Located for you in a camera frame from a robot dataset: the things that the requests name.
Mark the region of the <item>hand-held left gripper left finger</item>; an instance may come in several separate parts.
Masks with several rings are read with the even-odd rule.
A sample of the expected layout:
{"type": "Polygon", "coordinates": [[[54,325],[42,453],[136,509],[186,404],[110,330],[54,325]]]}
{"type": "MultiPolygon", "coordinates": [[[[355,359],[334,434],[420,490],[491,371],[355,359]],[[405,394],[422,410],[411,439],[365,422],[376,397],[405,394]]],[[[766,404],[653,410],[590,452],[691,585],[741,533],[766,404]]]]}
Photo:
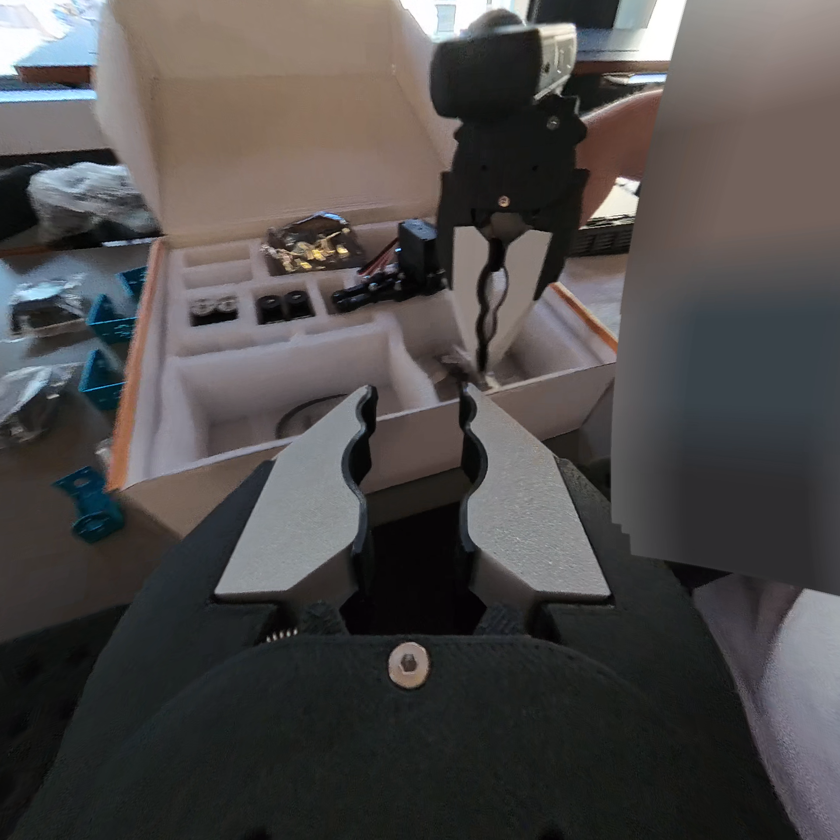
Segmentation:
{"type": "Polygon", "coordinates": [[[377,403],[376,388],[363,385],[275,457],[215,601],[280,606],[294,617],[318,602],[368,606],[375,558],[361,483],[377,403]]]}

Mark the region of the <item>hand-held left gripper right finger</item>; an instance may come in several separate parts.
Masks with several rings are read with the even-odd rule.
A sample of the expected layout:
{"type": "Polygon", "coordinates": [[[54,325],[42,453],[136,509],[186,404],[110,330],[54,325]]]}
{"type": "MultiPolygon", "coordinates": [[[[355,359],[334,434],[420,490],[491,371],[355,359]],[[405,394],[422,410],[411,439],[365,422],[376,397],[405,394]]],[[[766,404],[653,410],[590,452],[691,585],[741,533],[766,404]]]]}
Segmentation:
{"type": "Polygon", "coordinates": [[[558,457],[476,385],[459,395],[459,582],[533,628],[549,606],[611,611],[611,587],[558,457]]]}

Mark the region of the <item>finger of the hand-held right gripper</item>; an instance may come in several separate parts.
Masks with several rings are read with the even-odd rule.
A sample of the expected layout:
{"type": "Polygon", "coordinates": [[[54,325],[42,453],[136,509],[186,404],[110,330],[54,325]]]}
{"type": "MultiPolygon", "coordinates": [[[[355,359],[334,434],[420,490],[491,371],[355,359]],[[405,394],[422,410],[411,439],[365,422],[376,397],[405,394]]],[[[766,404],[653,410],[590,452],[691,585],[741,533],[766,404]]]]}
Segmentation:
{"type": "Polygon", "coordinates": [[[480,337],[485,328],[482,313],[482,284],[492,257],[492,246],[474,227],[455,227],[453,231],[453,308],[460,345],[478,375],[487,372],[487,353],[480,337]]]}
{"type": "Polygon", "coordinates": [[[550,233],[527,230],[511,241],[492,236],[482,269],[482,377],[501,361],[538,296],[550,233]]]}

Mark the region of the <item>small clear parts bag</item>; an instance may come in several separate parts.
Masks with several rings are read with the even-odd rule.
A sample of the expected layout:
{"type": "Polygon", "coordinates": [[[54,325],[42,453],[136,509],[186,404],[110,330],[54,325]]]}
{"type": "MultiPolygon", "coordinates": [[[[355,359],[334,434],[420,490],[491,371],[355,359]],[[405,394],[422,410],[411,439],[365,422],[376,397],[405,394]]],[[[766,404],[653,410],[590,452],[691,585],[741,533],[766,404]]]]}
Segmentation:
{"type": "Polygon", "coordinates": [[[448,352],[436,355],[435,360],[446,372],[458,388],[473,385],[480,391],[487,392],[494,386],[494,381],[486,374],[477,370],[468,355],[454,348],[448,352]]]}

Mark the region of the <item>white cardboard box orange edge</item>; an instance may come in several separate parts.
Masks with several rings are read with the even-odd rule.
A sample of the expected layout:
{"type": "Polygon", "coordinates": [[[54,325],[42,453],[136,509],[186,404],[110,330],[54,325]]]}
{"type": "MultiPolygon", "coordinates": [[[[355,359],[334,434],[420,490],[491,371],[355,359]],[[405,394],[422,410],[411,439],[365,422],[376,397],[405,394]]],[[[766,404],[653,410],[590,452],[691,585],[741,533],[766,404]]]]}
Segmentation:
{"type": "MultiPolygon", "coordinates": [[[[331,212],[366,261],[402,221],[436,215],[457,124],[429,97],[433,50],[401,2],[109,2],[98,119],[172,247],[262,244],[270,227],[331,212]]],[[[298,417],[302,433],[322,398],[281,425],[298,417]]],[[[110,481],[113,439],[108,481],[185,532],[283,448],[233,480],[125,491],[110,481]]]]}

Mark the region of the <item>person's right forearm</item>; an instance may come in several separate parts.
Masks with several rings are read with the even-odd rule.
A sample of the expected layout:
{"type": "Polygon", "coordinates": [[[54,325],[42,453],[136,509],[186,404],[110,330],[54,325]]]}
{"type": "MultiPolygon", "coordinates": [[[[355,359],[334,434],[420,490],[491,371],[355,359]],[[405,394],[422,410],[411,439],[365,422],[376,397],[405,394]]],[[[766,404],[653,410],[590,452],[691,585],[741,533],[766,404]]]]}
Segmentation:
{"type": "Polygon", "coordinates": [[[618,178],[640,182],[646,166],[663,90],[644,91],[584,115],[586,135],[575,163],[588,173],[579,227],[604,204],[618,178]]]}

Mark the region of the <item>black servo claw assembly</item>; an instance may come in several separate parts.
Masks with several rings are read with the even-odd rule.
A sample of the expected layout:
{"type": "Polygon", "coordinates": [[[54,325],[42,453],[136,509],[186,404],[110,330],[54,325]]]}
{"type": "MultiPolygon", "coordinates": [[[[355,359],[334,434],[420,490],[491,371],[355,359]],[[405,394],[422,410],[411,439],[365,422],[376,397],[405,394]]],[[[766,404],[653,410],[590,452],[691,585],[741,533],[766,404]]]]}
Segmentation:
{"type": "Polygon", "coordinates": [[[439,293],[445,275],[438,262],[436,227],[419,218],[399,223],[396,239],[360,274],[361,283],[331,295],[337,313],[439,293]]]}

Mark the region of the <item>long black battery case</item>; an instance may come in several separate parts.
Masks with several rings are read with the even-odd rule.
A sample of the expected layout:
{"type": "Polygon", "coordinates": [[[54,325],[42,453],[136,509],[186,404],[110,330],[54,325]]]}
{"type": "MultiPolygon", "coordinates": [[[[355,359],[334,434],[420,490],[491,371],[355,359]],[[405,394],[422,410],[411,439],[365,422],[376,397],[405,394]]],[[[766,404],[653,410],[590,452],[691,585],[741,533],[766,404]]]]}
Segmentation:
{"type": "Polygon", "coordinates": [[[634,214],[594,217],[574,237],[571,258],[628,254],[635,225],[634,214]]]}

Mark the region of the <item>white foam insert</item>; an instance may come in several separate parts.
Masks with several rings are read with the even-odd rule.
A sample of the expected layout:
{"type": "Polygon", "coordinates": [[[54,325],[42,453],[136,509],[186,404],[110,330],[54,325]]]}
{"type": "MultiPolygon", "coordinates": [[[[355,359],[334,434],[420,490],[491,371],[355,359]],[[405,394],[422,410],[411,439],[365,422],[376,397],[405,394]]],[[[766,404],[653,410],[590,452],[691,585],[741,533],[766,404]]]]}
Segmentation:
{"type": "Polygon", "coordinates": [[[127,363],[114,435],[113,487],[168,476],[233,480],[256,453],[275,452],[310,400],[374,385],[379,393],[374,470],[380,489],[457,466],[455,384],[435,356],[462,349],[453,297],[387,302],[338,314],[332,292],[354,271],[272,276],[258,238],[150,250],[149,275],[127,363]],[[256,300],[302,289],[313,318],[258,325],[256,300]],[[188,303],[236,295],[238,319],[190,326],[188,303]]]}

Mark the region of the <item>shiny bag of screws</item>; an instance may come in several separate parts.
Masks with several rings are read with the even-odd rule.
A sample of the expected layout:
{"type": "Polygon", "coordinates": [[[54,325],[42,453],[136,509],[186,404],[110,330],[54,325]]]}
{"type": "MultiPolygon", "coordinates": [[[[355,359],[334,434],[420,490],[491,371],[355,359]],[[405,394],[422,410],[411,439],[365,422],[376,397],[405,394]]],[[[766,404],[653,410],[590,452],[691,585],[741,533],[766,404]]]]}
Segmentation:
{"type": "Polygon", "coordinates": [[[259,248],[272,276],[361,268],[364,249],[342,216],[315,213],[282,227],[270,227],[259,248]]]}

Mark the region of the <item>pair of black round parts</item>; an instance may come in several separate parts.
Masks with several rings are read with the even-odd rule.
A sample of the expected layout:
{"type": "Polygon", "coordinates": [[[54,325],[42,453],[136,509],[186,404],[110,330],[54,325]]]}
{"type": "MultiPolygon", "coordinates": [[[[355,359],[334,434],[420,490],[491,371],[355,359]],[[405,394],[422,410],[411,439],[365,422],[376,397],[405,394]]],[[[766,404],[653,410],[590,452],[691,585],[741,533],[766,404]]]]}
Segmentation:
{"type": "Polygon", "coordinates": [[[266,294],[255,301],[258,325],[309,319],[315,316],[309,294],[302,289],[266,294]]]}

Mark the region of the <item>pair of silver bearings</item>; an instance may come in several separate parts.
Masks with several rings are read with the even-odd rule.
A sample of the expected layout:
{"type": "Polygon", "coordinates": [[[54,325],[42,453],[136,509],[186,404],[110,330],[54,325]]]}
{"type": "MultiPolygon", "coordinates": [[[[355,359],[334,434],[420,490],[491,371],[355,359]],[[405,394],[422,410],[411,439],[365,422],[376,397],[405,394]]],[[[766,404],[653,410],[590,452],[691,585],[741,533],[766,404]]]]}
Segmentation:
{"type": "Polygon", "coordinates": [[[236,295],[196,298],[188,303],[190,326],[199,328],[238,319],[236,295]]]}

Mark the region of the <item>clear bag with dark parts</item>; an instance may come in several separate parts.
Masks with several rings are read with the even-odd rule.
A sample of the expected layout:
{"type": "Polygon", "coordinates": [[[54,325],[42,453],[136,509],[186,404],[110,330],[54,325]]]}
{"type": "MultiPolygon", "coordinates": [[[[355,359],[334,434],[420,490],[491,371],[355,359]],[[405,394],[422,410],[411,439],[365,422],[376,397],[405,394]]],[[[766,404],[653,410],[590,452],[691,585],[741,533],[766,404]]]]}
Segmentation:
{"type": "Polygon", "coordinates": [[[27,445],[46,434],[80,363],[42,364],[1,378],[1,450],[27,445]]]}

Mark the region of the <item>person's white clothing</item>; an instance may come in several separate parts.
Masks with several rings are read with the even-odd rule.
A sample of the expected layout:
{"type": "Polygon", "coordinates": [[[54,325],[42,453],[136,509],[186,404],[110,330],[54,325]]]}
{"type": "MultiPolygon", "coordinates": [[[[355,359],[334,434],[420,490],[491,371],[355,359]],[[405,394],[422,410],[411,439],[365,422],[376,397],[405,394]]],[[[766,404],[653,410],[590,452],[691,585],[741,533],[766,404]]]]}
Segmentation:
{"type": "Polygon", "coordinates": [[[728,574],[694,603],[802,838],[839,838],[839,598],[728,574]]]}

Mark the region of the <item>clear bag with black part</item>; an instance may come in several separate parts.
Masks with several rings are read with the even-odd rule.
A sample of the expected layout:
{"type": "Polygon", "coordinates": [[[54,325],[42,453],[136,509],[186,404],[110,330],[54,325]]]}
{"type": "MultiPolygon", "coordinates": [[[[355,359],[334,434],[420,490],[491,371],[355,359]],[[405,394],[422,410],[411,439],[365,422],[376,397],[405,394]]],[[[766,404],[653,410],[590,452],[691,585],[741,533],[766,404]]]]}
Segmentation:
{"type": "Polygon", "coordinates": [[[22,283],[8,304],[11,340],[53,338],[87,328],[88,308],[78,276],[22,283]]]}

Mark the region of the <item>large clear plastic parts bag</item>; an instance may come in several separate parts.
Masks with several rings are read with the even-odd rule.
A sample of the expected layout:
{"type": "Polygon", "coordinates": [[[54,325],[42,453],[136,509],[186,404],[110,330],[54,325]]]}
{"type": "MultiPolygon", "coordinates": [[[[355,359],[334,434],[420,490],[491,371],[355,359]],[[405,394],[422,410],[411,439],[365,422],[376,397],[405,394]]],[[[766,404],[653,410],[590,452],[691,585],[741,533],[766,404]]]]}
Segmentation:
{"type": "Polygon", "coordinates": [[[159,225],[123,164],[80,162],[34,174],[27,187],[44,245],[116,228],[123,238],[147,238],[159,225]]]}

